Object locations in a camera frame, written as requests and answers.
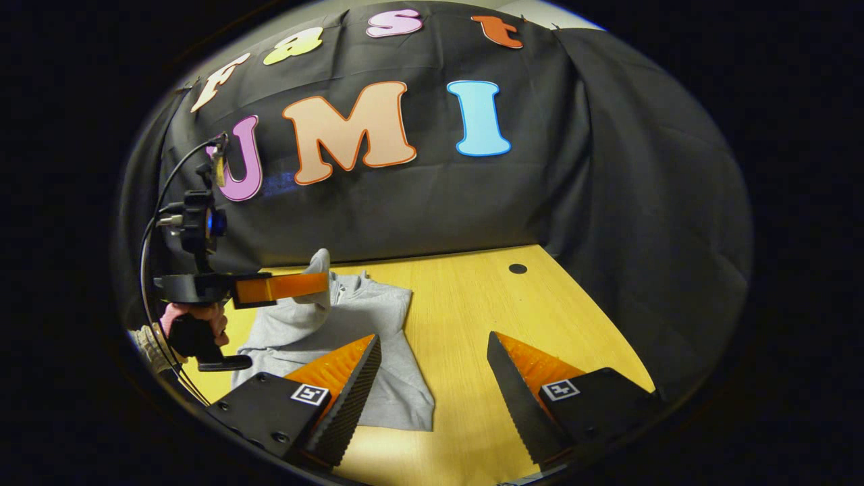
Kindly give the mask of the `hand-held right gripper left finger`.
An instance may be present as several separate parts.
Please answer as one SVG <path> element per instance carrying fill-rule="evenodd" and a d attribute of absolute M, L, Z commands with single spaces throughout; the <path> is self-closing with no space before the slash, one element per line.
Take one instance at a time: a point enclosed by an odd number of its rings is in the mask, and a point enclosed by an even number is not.
<path fill-rule="evenodd" d="M 370 334 L 289 375 L 256 373 L 206 413 L 285 462 L 334 468 L 354 437 L 381 358 L 379 336 Z"/>

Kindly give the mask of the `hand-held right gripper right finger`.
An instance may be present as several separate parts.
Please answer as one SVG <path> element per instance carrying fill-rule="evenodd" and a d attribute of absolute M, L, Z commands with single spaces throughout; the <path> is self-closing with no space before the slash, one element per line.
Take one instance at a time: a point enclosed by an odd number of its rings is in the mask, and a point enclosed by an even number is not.
<path fill-rule="evenodd" d="M 492 331 L 487 362 L 531 461 L 590 464 L 663 412 L 664 401 L 613 367 L 585 372 Z"/>

